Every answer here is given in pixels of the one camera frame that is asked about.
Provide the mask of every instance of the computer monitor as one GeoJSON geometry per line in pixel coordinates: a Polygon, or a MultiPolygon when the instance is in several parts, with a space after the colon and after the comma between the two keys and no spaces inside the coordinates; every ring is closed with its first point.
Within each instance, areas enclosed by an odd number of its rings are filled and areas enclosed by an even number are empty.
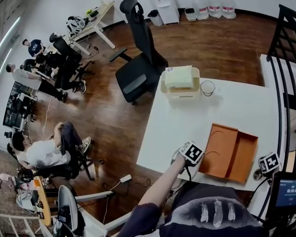
{"type": "Polygon", "coordinates": [[[267,217],[296,213],[296,173],[277,172],[272,182],[267,217]]]}

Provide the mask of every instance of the hand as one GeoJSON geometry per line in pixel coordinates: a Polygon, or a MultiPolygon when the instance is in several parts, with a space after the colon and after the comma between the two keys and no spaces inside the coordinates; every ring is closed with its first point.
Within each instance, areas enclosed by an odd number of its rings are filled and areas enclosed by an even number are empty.
{"type": "Polygon", "coordinates": [[[62,123],[62,122],[59,122],[57,125],[56,125],[56,129],[58,129],[59,131],[63,128],[63,126],[64,126],[64,123],[62,123]]]}
{"type": "Polygon", "coordinates": [[[185,157],[181,153],[178,153],[174,163],[178,164],[180,167],[183,168],[185,165],[185,157]]]}

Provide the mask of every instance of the ceiling light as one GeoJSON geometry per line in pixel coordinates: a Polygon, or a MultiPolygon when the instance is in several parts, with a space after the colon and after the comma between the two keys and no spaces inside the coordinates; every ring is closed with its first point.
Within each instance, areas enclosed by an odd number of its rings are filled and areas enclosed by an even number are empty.
{"type": "Polygon", "coordinates": [[[9,50],[8,54],[6,55],[6,57],[5,57],[5,59],[4,59],[3,63],[2,63],[2,66],[1,66],[1,68],[0,68],[0,73],[1,73],[2,68],[3,68],[4,65],[5,65],[5,62],[6,62],[7,58],[8,58],[8,56],[9,56],[11,50],[12,50],[12,48],[9,50]]]}
{"type": "Polygon", "coordinates": [[[9,35],[9,33],[13,30],[13,28],[16,26],[16,24],[19,22],[20,17],[18,17],[18,19],[14,22],[14,24],[11,26],[11,28],[9,29],[9,31],[7,31],[7,33],[4,35],[3,39],[0,42],[0,47],[2,46],[3,42],[5,41],[6,37],[9,35]]]}

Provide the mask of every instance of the backpack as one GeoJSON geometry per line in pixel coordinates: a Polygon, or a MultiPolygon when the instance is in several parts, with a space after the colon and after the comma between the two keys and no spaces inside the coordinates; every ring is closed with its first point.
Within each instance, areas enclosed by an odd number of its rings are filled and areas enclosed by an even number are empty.
{"type": "Polygon", "coordinates": [[[80,33],[88,24],[89,20],[87,18],[80,18],[71,16],[66,22],[67,28],[72,34],[80,33]]]}

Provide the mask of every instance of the cardboard tray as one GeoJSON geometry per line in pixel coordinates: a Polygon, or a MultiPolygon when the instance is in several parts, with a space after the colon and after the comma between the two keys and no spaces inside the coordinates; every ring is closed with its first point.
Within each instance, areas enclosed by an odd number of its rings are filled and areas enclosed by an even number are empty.
{"type": "Polygon", "coordinates": [[[246,183],[257,144],[256,136],[213,123],[199,172],[246,183]]]}

